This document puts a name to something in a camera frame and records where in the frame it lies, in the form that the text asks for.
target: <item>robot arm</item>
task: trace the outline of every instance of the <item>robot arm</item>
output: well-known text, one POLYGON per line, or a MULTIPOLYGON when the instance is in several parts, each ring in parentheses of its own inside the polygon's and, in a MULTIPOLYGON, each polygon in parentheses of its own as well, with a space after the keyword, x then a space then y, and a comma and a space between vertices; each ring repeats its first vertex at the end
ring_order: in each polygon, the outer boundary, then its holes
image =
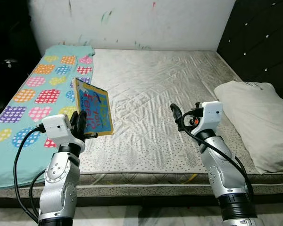
POLYGON ((237 169, 238 164, 240 165, 238 158, 229 150, 223 139, 215 135, 221 120, 222 104, 218 101, 196 103, 196 108, 183 116, 175 104, 171 104, 171 110, 178 131, 185 131, 199 142, 202 163, 208 171, 210 185, 221 208, 223 225, 263 226, 249 197, 252 188, 251 184, 247 186, 244 168, 237 169), (183 122, 186 115, 192 116, 189 126, 185 126, 183 122))
POLYGON ((76 185, 80 177, 79 155, 85 149, 83 131, 86 112, 75 112, 69 121, 59 114, 44 118, 49 139, 58 149, 45 170, 45 186, 40 196, 40 226, 71 226, 77 200, 76 185))

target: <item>wall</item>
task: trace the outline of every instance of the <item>wall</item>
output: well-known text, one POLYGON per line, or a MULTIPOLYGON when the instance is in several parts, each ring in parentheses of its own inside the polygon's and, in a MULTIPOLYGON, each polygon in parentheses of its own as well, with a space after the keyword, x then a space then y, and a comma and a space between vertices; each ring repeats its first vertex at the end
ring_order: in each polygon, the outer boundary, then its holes
POLYGON ((31 0, 37 43, 216 50, 234 0, 31 0))

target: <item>mattress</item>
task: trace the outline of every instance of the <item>mattress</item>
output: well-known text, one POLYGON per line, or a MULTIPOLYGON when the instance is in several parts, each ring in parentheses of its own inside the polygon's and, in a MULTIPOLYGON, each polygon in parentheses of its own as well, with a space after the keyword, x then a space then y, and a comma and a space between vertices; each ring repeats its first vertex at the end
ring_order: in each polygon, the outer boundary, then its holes
MULTIPOLYGON (((231 80, 241 81, 216 52, 97 49, 92 85, 109 93, 115 133, 86 141, 78 196, 212 194, 199 147, 177 131, 169 106, 185 112, 216 100, 214 88, 231 80)), ((217 134, 244 164, 256 194, 283 193, 283 173, 260 175, 225 115, 217 134)), ((35 195, 41 191, 39 184, 35 195)), ((15 197, 13 189, 0 197, 15 197)))

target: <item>tufted headboard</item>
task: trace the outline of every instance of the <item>tufted headboard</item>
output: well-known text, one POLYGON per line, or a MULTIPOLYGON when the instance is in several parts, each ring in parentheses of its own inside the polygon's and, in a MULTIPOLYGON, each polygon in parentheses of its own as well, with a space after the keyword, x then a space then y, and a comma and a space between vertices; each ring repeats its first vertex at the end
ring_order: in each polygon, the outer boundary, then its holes
POLYGON ((243 81, 269 82, 283 99, 283 0, 237 0, 217 52, 243 81))

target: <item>floor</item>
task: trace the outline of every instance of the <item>floor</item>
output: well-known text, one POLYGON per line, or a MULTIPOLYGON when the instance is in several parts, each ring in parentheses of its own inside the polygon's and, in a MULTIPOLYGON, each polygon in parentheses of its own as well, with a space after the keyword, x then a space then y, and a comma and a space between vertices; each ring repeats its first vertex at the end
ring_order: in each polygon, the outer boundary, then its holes
MULTIPOLYGON (((283 226, 283 203, 256 206, 265 226, 283 226)), ((142 208, 109 206, 76 208, 74 226, 220 226, 218 207, 142 208)), ((36 225, 20 209, 0 209, 0 226, 36 225)))

